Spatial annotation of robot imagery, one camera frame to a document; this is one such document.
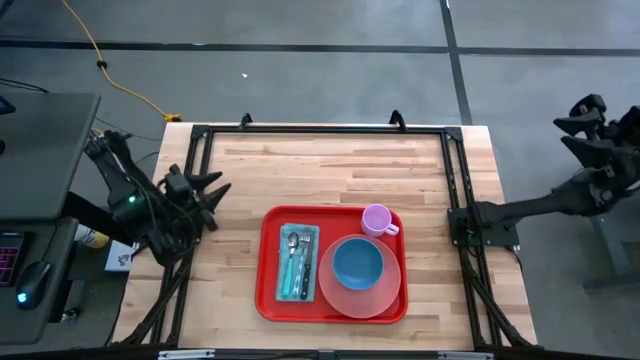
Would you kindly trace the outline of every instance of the fork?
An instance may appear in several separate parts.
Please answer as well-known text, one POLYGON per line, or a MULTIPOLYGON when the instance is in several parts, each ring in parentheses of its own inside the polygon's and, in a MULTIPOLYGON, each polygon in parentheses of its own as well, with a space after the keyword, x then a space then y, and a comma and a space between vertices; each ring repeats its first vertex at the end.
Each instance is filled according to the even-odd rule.
MULTIPOLYGON (((303 233, 300 235, 300 245, 302 245, 303 249, 306 249, 306 251, 312 251, 312 249, 309 249, 309 243, 311 242, 311 234, 309 233, 303 233)), ((304 266, 304 261, 306 259, 306 252, 302 252, 302 254, 300 254, 300 261, 298 262, 298 271, 296 272, 296 280, 294 282, 293 285, 293 295, 298 295, 298 293, 300 292, 300 280, 302 278, 302 268, 304 266)))

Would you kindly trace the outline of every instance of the computer mouse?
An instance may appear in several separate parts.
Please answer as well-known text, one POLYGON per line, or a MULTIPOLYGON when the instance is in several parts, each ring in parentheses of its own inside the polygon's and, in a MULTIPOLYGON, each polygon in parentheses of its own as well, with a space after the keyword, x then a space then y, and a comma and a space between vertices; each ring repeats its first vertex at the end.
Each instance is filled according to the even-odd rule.
POLYGON ((33 262, 22 270, 16 281, 16 304, 22 310, 35 309, 44 297, 51 264, 46 261, 33 262))

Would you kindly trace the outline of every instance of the yellow cable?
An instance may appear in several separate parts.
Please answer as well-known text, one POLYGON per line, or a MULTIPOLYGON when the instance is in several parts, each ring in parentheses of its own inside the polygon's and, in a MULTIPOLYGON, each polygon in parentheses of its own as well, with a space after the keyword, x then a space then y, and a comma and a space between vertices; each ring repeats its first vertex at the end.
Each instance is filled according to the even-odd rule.
MULTIPOLYGON (((78 14, 76 14, 76 12, 73 10, 73 8, 71 8, 71 6, 69 6, 69 4, 67 3, 67 0, 62 0, 62 3, 69 10, 69 12, 71 12, 73 17, 75 17, 76 20, 78 20, 78 23, 80 24, 80 26, 82 26, 82 29, 84 30, 84 33, 87 34, 87 37, 89 38, 89 41, 91 41, 91 44, 93 45, 93 48, 96 50, 96 53, 98 54, 98 60, 100 60, 101 62, 104 62, 104 59, 102 58, 102 53, 100 52, 100 49, 98 48, 98 45, 96 45, 96 42, 93 40, 93 36, 91 36, 91 33, 89 33, 89 29, 87 29, 87 26, 84 24, 82 19, 80 19, 80 16, 78 16, 78 14)), ((127 89, 126 87, 124 87, 124 86, 116 83, 115 81, 111 80, 111 77, 107 73, 106 66, 101 66, 100 69, 102 70, 102 73, 104 74, 104 77, 107 79, 107 81, 111 85, 113 85, 115 88, 117 88, 119 90, 122 90, 122 91, 126 92, 129 95, 135 96, 138 99, 146 102, 152 108, 154 108, 157 112, 162 114, 162 116, 164 117, 165 121, 167 121, 167 122, 180 121, 180 114, 167 114, 167 113, 165 113, 164 111, 162 111, 162 109, 160 109, 160 107, 158 107, 156 104, 152 103, 151 100, 149 100, 148 98, 136 93, 133 90, 127 89)))

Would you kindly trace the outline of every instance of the red tray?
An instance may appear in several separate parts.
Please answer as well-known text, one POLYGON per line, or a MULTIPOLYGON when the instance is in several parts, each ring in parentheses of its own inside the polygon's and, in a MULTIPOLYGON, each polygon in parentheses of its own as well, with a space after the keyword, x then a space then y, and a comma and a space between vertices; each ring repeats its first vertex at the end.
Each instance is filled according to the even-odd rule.
POLYGON ((396 236, 382 235, 382 240, 396 254, 400 265, 401 283, 398 297, 382 314, 369 319, 353 319, 337 312, 324 298, 316 280, 313 302, 276 301, 276 281, 278 278, 278 251, 280 248, 280 227, 285 223, 316 225, 320 227, 318 243, 318 264, 325 251, 336 240, 360 234, 360 219, 364 208, 334 206, 278 206, 271 209, 262 222, 260 258, 256 277, 256 308, 272 321, 351 323, 351 324, 392 324, 405 315, 409 307, 407 295, 407 267, 404 259, 404 235, 400 218, 391 213, 393 223, 400 228, 396 236))

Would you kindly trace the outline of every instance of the blue bowl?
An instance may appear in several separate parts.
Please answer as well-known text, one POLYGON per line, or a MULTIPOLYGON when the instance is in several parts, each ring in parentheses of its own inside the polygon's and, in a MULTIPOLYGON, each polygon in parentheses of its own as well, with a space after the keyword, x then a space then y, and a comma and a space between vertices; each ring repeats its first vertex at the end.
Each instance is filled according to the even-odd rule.
POLYGON ((384 259, 377 246, 366 239, 349 239, 333 254, 333 273, 342 285, 366 290, 375 285, 384 270, 384 259))

